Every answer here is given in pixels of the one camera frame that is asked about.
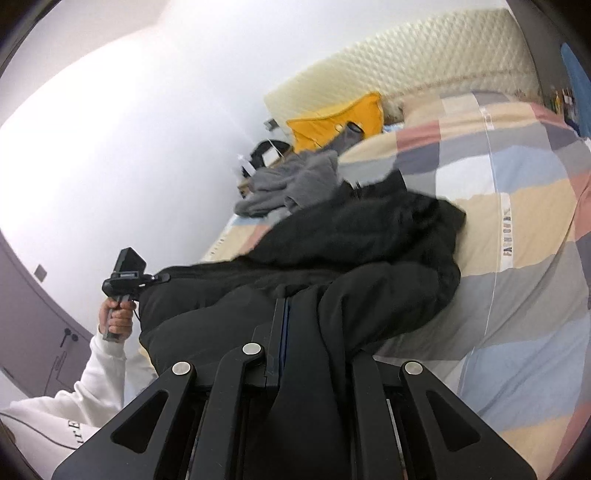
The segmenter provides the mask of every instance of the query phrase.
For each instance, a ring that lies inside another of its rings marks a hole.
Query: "white sleeve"
[[[123,409],[125,353],[122,343],[107,342],[97,333],[90,341],[90,359],[72,393],[21,400],[20,407],[42,411],[101,428]]]

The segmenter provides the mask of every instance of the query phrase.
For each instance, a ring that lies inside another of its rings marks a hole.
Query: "sleeve cuff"
[[[103,334],[99,332],[98,326],[96,327],[96,334],[90,341],[90,347],[92,348],[93,343],[96,345],[98,350],[107,355],[114,356],[117,358],[125,358],[125,352],[123,350],[123,343],[119,342],[107,342],[103,340]]]

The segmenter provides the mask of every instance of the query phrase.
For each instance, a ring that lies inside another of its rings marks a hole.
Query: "triangular cutout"
[[[480,434],[441,395],[432,390],[426,394],[447,450],[457,452],[480,440]]]
[[[167,399],[167,392],[156,392],[128,421],[113,432],[113,442],[135,453],[144,453]]]

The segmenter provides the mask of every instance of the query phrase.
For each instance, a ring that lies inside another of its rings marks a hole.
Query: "hand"
[[[109,319],[109,331],[111,333],[119,334],[120,343],[126,341],[131,335],[131,327],[133,325],[133,316],[135,310],[135,302],[124,301],[119,305],[116,300],[106,299],[99,310],[99,332],[104,335],[107,328],[107,317],[110,309],[113,310],[111,318]]]

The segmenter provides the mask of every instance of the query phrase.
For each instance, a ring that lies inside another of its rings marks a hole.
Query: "person's arm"
[[[123,342],[131,334],[135,304],[125,302],[113,311],[109,319],[109,331],[118,333],[118,342],[102,338],[110,308],[117,302],[107,299],[99,313],[99,331],[90,341],[90,359],[72,393],[59,391],[55,397],[29,398],[18,402],[27,410],[42,411],[68,420],[102,427],[124,405],[125,353]]]

